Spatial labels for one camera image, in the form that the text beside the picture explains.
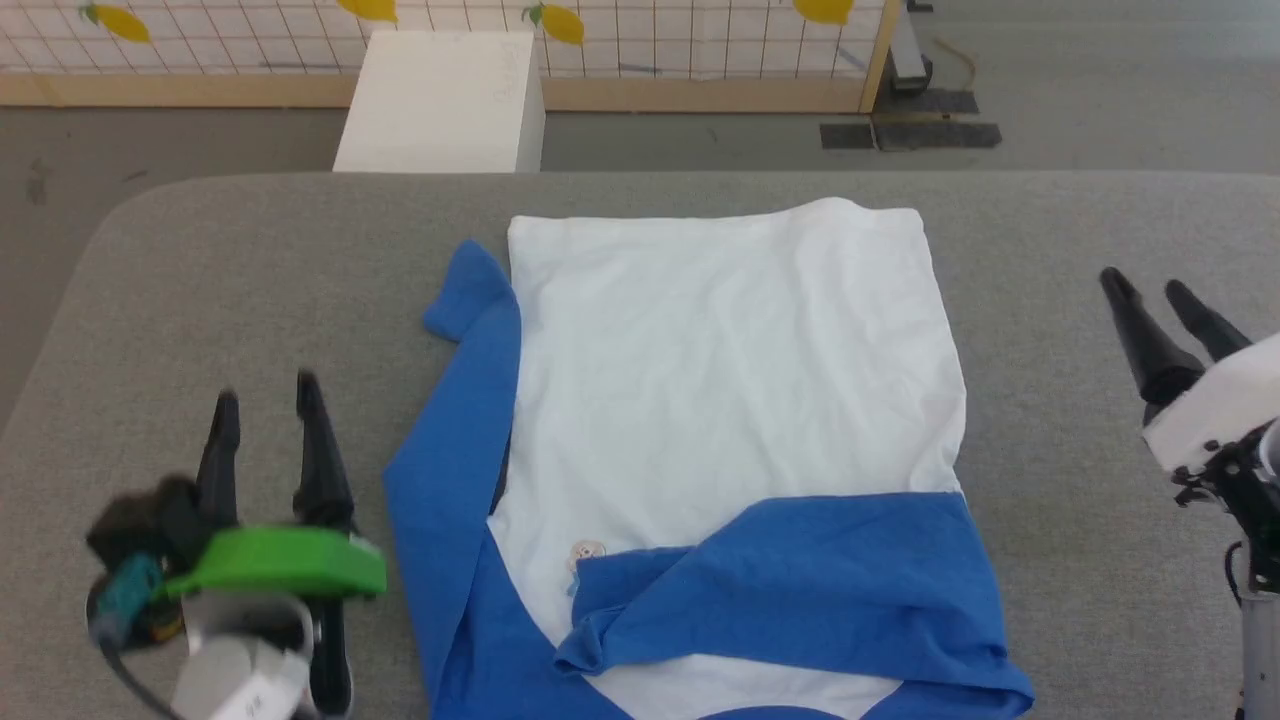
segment gray table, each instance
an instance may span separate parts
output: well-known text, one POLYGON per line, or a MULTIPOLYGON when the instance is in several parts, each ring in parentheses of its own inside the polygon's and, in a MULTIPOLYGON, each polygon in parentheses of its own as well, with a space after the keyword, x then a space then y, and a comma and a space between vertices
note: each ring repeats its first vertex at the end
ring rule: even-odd
MULTIPOLYGON (((420 316, 458 241, 504 256, 517 213, 721 215, 827 195, 924 215, 969 387, 959 474, 1034 716, 1230 717, 1233 523, 1174 506, 1096 275, 1117 264, 1153 296, 1178 275, 1245 332, 1280 329, 1280 179, 1082 173, 315 174, 125 204, 0 438, 0 716, 142 716, 84 639, 97 568, 81 537, 111 495, 195 469, 220 388, 241 395, 242 515, 280 519, 301 456, 294 370, 314 368, 362 527, 389 550, 379 475, 449 357, 420 316)), ((422 717, 398 579, 349 618, 358 716, 422 717)), ((136 662, 166 693, 175 657, 136 662)))

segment folded shirt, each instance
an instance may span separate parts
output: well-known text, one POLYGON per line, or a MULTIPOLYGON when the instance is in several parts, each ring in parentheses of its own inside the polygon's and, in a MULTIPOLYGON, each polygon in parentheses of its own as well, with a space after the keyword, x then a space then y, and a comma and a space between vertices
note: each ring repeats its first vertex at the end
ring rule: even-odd
POLYGON ((1029 705, 951 468, 919 215, 516 218, 509 242, 511 284, 460 249, 428 315, 460 348, 384 475, 433 717, 1029 705))

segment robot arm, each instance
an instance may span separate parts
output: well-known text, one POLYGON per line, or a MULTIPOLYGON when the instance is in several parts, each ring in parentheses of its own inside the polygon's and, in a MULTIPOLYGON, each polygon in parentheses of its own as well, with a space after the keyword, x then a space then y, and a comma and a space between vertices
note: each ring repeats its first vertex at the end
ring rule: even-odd
POLYGON ((1178 347, 1115 268, 1101 277, 1139 396, 1143 438, 1181 486, 1175 498, 1220 502, 1240 524, 1243 543, 1226 555, 1228 582, 1244 626, 1240 720, 1280 720, 1280 334, 1256 345, 1179 281, 1165 286, 1178 319, 1215 361, 1207 369, 1178 347), (1239 592, 1231 552, 1248 551, 1239 592))
POLYGON ((297 525, 239 527, 239 405, 218 397, 195 479, 119 496, 87 542, 106 569, 86 603, 90 634, 120 680, 169 720, 349 716, 343 600, 387 589, 381 555, 356 536, 355 503, 315 375, 298 372, 302 473, 297 525), (122 655, 186 632, 173 702, 122 655))

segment white block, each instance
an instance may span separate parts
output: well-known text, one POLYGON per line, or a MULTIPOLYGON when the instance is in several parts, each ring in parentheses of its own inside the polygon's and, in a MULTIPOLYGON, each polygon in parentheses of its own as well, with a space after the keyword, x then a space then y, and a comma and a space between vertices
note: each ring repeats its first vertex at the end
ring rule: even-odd
POLYGON ((379 31, 334 172, 538 172, 541 85, 530 32, 379 31))

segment lemon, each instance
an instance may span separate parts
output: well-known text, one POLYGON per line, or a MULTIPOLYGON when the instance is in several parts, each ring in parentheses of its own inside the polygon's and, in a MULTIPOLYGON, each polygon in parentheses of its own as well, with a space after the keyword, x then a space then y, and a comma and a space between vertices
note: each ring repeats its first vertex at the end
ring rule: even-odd
POLYGON ((396 18, 396 0, 338 0, 338 4, 357 18, 399 22, 396 18))
POLYGON ((796 12, 812 23, 842 26, 849 22, 854 0, 795 0, 796 12))
POLYGON ((129 42, 151 42, 151 32, 133 13, 115 5, 82 5, 79 14, 93 24, 101 24, 116 37, 129 42))
POLYGON ((547 31, 547 35, 561 42, 570 45, 582 44, 582 20, 568 8, 539 3, 532 8, 525 8, 521 15, 527 17, 535 26, 543 23, 543 29, 547 31))

